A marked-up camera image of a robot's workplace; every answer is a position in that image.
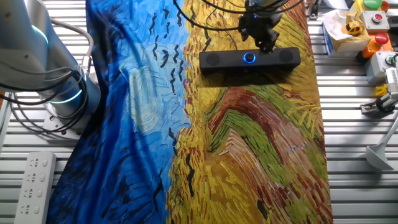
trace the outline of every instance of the power strip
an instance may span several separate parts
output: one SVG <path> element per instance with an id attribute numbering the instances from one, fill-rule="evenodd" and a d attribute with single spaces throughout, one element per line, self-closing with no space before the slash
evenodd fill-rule
<path id="1" fill-rule="evenodd" d="M 57 157 L 52 152 L 31 152 L 19 194 L 15 224 L 44 224 Z"/>

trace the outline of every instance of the black speaker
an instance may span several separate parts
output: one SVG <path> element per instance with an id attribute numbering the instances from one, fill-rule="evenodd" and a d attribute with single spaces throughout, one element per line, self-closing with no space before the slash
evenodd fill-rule
<path id="1" fill-rule="evenodd" d="M 264 54 L 260 50 L 227 50 L 199 53 L 200 70 L 207 75 L 226 70 L 263 69 L 279 67 L 289 70 L 301 63 L 298 48 L 274 49 Z"/>

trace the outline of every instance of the brush stroke pattern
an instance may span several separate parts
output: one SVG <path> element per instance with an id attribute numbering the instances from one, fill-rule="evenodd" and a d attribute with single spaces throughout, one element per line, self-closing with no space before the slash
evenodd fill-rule
<path id="1" fill-rule="evenodd" d="M 238 24 L 200 1 L 177 2 L 198 23 Z M 300 49 L 293 72 L 211 77 L 198 54 L 234 49 L 230 37 L 187 23 L 172 0 L 87 0 L 86 9 L 101 103 L 48 223 L 333 223 L 303 4 L 275 28 L 276 47 Z"/>

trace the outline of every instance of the yellow toy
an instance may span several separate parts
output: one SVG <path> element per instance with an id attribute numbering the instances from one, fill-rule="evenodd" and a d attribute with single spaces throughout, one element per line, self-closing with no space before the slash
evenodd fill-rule
<path id="1" fill-rule="evenodd" d="M 343 33 L 356 37 L 362 33 L 361 24 L 358 21 L 350 22 L 343 27 Z"/>
<path id="2" fill-rule="evenodd" d="M 376 86 L 376 96 L 382 97 L 387 93 L 387 84 L 384 84 L 383 86 Z"/>

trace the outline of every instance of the black cable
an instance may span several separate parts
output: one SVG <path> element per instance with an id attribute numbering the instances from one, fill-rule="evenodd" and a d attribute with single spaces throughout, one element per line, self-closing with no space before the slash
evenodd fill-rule
<path id="1" fill-rule="evenodd" d="M 70 72 L 68 75 L 65 76 L 64 79 L 62 79 L 61 81 L 57 82 L 56 84 L 50 85 L 48 87 L 43 87 L 43 88 L 36 88 L 36 89 L 28 89 L 28 88 L 19 88 L 19 87 L 14 87 L 14 86 L 9 86 L 9 85 L 5 85 L 0 83 L 0 87 L 3 88 L 7 88 L 13 91 L 29 91 L 29 92 L 36 92 L 36 91 L 47 91 L 47 90 L 51 90 L 57 86 L 59 86 L 61 83 L 63 83 L 65 81 L 65 79 L 68 79 L 72 76 L 73 72 Z"/>
<path id="2" fill-rule="evenodd" d="M 285 1 L 285 0 L 276 1 L 276 2 L 274 2 L 274 3 L 272 3 L 272 4 L 268 5 L 268 6 L 264 6 L 264 7 L 258 6 L 258 7 L 261 7 L 260 9 L 247 10 L 247 11 L 235 11 L 235 10 L 224 9 L 224 8 L 219 7 L 219 6 L 209 2 L 207 0 L 201 0 L 201 1 L 203 1 L 206 4 L 208 4 L 209 6 L 213 6 L 213 7 L 217 8 L 217 9 L 219 9 L 221 11 L 224 11 L 224 12 L 229 12 L 229 13 L 234 13 L 234 14 L 252 14 L 252 13 L 256 13 L 256 12 L 269 12 L 269 14 L 267 16 L 289 11 L 289 10 L 293 9 L 294 7 L 298 6 L 299 4 L 301 4 L 302 2 L 304 2 L 304 0 L 300 0 L 299 2 L 296 2 L 293 6 L 290 6 L 290 7 L 286 8 L 286 9 L 283 9 L 283 10 L 280 10 L 280 11 L 266 11 L 266 9 L 275 10 L 272 7 L 277 5 L 277 4 L 279 4 L 279 3 L 281 3 L 282 1 Z"/>
<path id="3" fill-rule="evenodd" d="M 48 101 L 54 99 L 54 98 L 59 94 L 59 92 L 61 91 L 62 87 L 66 84 L 66 82 L 68 81 L 68 79 L 72 76 L 72 74 L 74 74 L 74 72 L 72 72 L 70 75 L 68 75 L 66 78 L 64 78 L 64 79 L 60 82 L 60 83 L 61 83 L 60 88 L 58 88 L 52 96 L 50 96 L 50 97 L 48 97 L 48 98 L 46 98 L 46 99 L 44 99 L 44 100 L 42 100 L 42 101 L 38 101 L 38 102 L 22 102 L 22 101 L 18 101 L 18 100 L 12 99 L 12 98 L 10 98 L 10 97 L 6 97 L 6 96 L 4 96 L 4 95 L 2 95 L 2 94 L 0 94 L 0 98 L 2 98 L 2 99 L 4 99 L 4 100 L 7 100 L 7 101 L 10 101 L 11 103 L 18 103 L 18 104 L 21 104 L 21 105 L 27 105 L 27 106 L 41 105 L 41 104 L 43 104 L 43 103 L 46 103 L 46 102 L 48 102 Z"/>
<path id="4" fill-rule="evenodd" d="M 88 106 L 88 91 L 87 91 L 87 85 L 85 83 L 85 81 L 83 79 L 79 80 L 79 86 L 81 87 L 82 93 L 84 93 L 84 100 L 80 101 L 80 105 L 79 108 L 77 109 L 77 112 L 80 111 L 80 113 L 77 113 L 76 116 L 74 116 L 67 124 L 63 125 L 60 128 L 54 129 L 54 130 L 48 130 L 45 129 L 43 127 L 40 127 L 39 125 L 35 124 L 33 121 L 31 121 L 27 115 L 24 113 L 24 110 L 21 108 L 20 104 L 17 104 L 19 111 L 22 113 L 22 115 L 25 117 L 25 119 L 31 123 L 33 126 L 35 126 L 36 128 L 39 128 L 41 130 L 36 130 L 33 129 L 29 126 L 27 126 L 26 124 L 24 124 L 21 119 L 18 117 L 18 115 L 16 114 L 15 110 L 13 107 L 11 107 L 11 111 L 14 115 L 14 117 L 17 119 L 18 122 L 21 123 L 21 125 L 23 125 L 23 127 L 27 128 L 30 131 L 34 131 L 37 133 L 61 133 L 63 131 L 66 131 L 68 129 L 70 129 L 71 127 L 73 127 L 74 125 L 77 124 L 77 122 L 79 122 L 79 120 L 81 120 L 81 118 L 83 117 L 83 115 L 86 112 L 87 106 Z"/>
<path id="5" fill-rule="evenodd" d="M 240 8 L 245 8 L 244 6 L 239 6 L 239 5 L 237 5 L 237 4 L 235 4 L 235 3 L 233 3 L 233 2 L 231 2 L 230 0 L 226 0 L 226 1 L 228 1 L 231 5 L 233 5 L 233 6 L 235 6 L 235 7 L 240 7 Z"/>
<path id="6" fill-rule="evenodd" d="M 394 56 L 393 56 L 393 58 L 392 58 L 392 60 L 391 60 L 391 64 L 392 64 L 392 66 L 394 67 L 394 68 L 396 68 L 396 63 L 397 63 L 397 58 L 398 57 L 398 54 L 395 54 Z"/>
<path id="7" fill-rule="evenodd" d="M 304 2 L 304 0 L 300 0 L 299 2 L 295 3 L 293 6 L 287 8 L 287 9 L 283 9 L 283 10 L 280 10 L 280 11 L 272 12 L 272 13 L 268 14 L 267 16 L 271 16 L 271 15 L 273 15 L 273 14 L 279 14 L 279 13 L 283 13 L 283 12 L 289 11 L 289 10 L 295 8 L 296 6 L 298 6 L 299 4 L 301 4 L 302 2 Z M 230 30 L 238 30 L 238 29 L 245 29 L 245 28 L 247 28 L 247 27 L 231 27 L 231 28 L 219 29 L 219 28 L 206 27 L 206 26 L 200 25 L 200 24 L 196 23 L 195 21 L 191 20 L 187 15 L 185 15 L 185 13 L 182 11 L 181 7 L 177 4 L 177 0 L 173 0 L 173 3 L 174 3 L 174 5 L 175 5 L 175 7 L 177 8 L 177 10 L 179 11 L 179 13 L 180 13 L 189 23 L 191 23 L 191 24 L 193 24 L 194 26 L 197 26 L 197 27 L 199 27 L 199 28 L 208 29 L 208 30 L 212 30 L 212 31 L 230 31 Z"/>
<path id="8" fill-rule="evenodd" d="M 225 12 L 223 12 L 223 18 L 222 18 L 222 20 L 223 20 L 223 25 L 224 25 L 224 27 L 226 28 L 224 15 L 225 15 Z M 232 43 L 234 44 L 235 49 L 237 50 L 237 49 L 238 49 L 238 45 L 236 44 L 236 41 L 235 41 L 234 38 L 232 37 L 231 33 L 229 33 L 229 31 L 225 31 L 225 32 L 229 35 L 229 38 L 231 38 Z"/>
<path id="9" fill-rule="evenodd" d="M 206 18 L 206 24 L 207 24 L 208 26 L 214 27 L 214 26 L 212 26 L 212 25 L 209 24 L 208 20 L 209 20 L 210 16 L 213 15 L 214 12 L 215 12 L 216 10 L 217 10 L 217 9 L 214 8 L 214 10 L 207 16 L 207 18 Z M 224 13 L 225 13 L 225 12 L 223 12 L 223 24 L 224 24 L 224 27 L 226 27 L 225 21 L 224 21 Z M 237 44 L 236 44 L 234 38 L 233 38 L 232 35 L 229 33 L 229 31 L 225 31 L 225 32 L 229 35 L 229 38 L 231 38 L 231 40 L 232 40 L 232 42 L 233 42 L 233 44 L 234 44 L 234 46 L 235 46 L 235 49 L 237 50 L 237 49 L 238 49 L 238 46 L 237 46 Z"/>
<path id="10" fill-rule="evenodd" d="M 185 15 L 185 13 L 182 11 L 182 9 L 180 8 L 180 6 L 177 4 L 177 0 L 173 0 L 173 3 L 175 5 L 175 7 L 177 8 L 177 10 L 179 11 L 179 13 L 192 25 L 197 26 L 199 28 L 202 29 L 207 29 L 207 30 L 212 30 L 212 31 L 229 31 L 229 30 L 238 30 L 238 29 L 243 29 L 243 28 L 247 28 L 247 27 L 232 27 L 232 28 L 226 28 L 226 29 L 219 29 L 219 28 L 212 28 L 212 27 L 207 27 L 207 26 L 203 26 L 200 24 L 197 24 L 195 21 L 191 20 L 187 15 Z"/>

